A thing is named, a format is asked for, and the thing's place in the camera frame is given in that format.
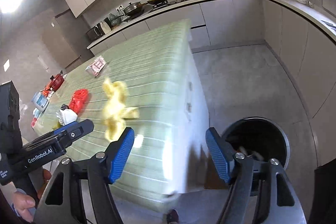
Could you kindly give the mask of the left hand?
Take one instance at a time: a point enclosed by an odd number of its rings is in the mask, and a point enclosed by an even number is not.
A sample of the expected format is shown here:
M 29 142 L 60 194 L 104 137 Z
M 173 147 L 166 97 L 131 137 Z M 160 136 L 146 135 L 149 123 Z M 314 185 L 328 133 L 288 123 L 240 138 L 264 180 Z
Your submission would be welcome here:
M 51 179 L 52 174 L 46 170 L 43 169 L 43 180 L 44 180 L 44 184 L 42 185 L 42 187 L 38 190 L 37 195 L 38 198 L 41 198 L 43 195 L 43 192 L 45 191 L 45 188 L 49 182 L 49 180 Z M 19 190 L 17 190 L 16 192 L 13 193 L 13 208 L 14 211 L 16 212 L 16 214 L 21 217 L 23 220 L 25 220 L 28 223 L 32 223 L 33 222 L 33 215 L 30 213 L 30 209 L 35 207 L 35 200 L 25 194 L 25 193 L 21 193 Z

